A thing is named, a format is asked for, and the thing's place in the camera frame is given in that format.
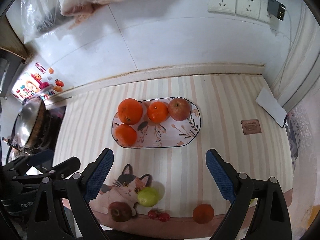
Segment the dark brown red apple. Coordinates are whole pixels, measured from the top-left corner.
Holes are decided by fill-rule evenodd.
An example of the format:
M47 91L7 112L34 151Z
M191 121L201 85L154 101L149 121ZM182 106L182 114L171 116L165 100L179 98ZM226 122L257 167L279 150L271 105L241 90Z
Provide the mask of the dark brown red apple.
M132 217L131 207L124 202L112 202L108 207L108 213L115 222L126 222Z

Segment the green apple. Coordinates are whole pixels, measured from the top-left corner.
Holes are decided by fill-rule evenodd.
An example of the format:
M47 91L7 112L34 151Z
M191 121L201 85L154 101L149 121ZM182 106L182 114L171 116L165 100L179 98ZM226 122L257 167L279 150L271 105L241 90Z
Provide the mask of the green apple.
M144 207L153 207L159 200L159 192L153 187L146 187L137 195L138 203Z
M253 199L251 199L250 204L253 204L256 201L257 201L257 198L253 198Z

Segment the red cherry tomato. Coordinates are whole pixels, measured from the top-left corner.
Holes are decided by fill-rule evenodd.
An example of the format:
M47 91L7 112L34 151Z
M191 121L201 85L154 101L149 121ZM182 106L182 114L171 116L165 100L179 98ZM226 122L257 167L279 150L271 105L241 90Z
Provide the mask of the red cherry tomato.
M160 213L158 215L158 220L161 222L167 222L170 220L170 215L168 213Z
M152 209L148 212L148 218L149 219L157 219L159 217L159 215L161 214L160 211L156 210L156 209Z

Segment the small mandarin orange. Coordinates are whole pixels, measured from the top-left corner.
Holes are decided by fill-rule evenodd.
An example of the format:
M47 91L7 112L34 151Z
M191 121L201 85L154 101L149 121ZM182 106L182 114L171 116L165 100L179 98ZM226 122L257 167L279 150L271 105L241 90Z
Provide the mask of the small mandarin orange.
M147 115L153 123L160 124L167 119L169 110L165 103L156 101L148 107Z

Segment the dark orange tangerine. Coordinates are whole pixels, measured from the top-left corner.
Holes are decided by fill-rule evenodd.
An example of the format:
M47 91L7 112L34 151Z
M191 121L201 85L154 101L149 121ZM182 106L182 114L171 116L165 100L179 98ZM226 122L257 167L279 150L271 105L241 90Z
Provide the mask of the dark orange tangerine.
M209 204L201 204L193 210L193 221L198 224L207 224L214 218L215 211Z

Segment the large orange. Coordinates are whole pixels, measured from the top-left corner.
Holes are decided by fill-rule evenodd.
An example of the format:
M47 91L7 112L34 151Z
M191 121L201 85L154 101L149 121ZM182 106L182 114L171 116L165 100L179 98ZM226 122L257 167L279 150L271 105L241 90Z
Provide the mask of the large orange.
M118 118L127 125L135 125L143 115L143 107L136 99L128 98L118 106Z

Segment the striped cat table mat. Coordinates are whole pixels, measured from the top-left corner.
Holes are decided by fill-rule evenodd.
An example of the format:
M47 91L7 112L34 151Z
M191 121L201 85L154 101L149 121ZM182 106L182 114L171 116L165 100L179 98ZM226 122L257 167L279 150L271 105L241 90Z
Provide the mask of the striped cat table mat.
M106 178L111 184L126 164L136 176L152 175L162 198L157 208L170 220L149 219L148 209L137 206L137 216L117 223L97 213L108 227L152 237L184 239L211 236L230 203L223 199L206 167L206 152L214 148L224 161L253 179L276 177L287 204L292 202L293 172L289 140L281 128L257 103L267 82L260 75L194 75L149 80L106 87L82 93L66 101L66 112L58 136L54 163L76 156L82 167L95 161L105 148L114 152L114 164ZM201 129L188 145L182 139L172 148L125 149L112 138L112 119L125 98L138 100L181 96L198 107ZM213 207L207 224L193 221L193 210Z

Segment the steel wok lid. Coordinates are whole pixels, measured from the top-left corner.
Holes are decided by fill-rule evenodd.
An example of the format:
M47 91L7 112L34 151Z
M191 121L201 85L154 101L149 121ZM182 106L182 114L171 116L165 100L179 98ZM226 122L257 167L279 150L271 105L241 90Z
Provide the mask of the steel wok lid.
M12 139L19 150L24 149L30 140L42 106L42 99L34 97L29 99L19 111L13 127L14 136Z

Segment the black induction cooktop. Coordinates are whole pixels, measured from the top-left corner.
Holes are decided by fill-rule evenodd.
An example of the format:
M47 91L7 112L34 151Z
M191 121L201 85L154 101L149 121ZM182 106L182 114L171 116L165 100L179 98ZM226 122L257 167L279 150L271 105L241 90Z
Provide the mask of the black induction cooktop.
M36 150L40 153L44 150L55 151L57 138L62 125L63 117L65 116L66 106L56 107L48 110L50 125L47 128L46 136L44 137L41 146Z

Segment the black range hood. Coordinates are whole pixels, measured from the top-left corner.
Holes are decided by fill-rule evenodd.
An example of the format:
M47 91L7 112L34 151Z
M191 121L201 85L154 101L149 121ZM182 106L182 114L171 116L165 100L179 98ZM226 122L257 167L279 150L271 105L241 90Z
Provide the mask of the black range hood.
M1 18L1 97L6 98L25 67L28 53L6 16Z

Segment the colourful wall sticker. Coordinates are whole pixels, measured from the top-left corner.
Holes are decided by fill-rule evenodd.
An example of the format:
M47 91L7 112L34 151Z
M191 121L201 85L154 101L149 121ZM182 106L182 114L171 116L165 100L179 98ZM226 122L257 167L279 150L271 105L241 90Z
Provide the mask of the colourful wall sticker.
M20 102L37 93L46 101L69 87L69 82L58 70L34 61L19 76L11 93Z

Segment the clear bag with dark item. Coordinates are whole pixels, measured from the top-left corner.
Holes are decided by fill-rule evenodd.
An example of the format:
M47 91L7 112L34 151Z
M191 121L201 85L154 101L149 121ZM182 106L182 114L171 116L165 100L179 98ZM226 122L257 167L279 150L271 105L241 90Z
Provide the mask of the clear bag with dark item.
M61 14L59 0L21 0L24 43L53 31L72 19Z

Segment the white wall socket middle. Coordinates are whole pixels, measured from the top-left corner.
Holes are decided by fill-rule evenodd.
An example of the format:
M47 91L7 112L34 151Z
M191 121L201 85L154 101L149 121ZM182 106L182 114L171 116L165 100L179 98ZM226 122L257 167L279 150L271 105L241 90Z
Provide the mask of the white wall socket middle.
M261 0L236 0L235 13L239 16L257 20L260 13Z

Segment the black charger plug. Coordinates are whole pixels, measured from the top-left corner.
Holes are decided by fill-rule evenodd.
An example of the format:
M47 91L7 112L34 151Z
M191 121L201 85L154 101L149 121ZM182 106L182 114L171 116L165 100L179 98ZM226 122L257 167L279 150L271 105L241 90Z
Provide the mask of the black charger plug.
M276 0L268 0L267 12L282 21L284 19L286 7Z

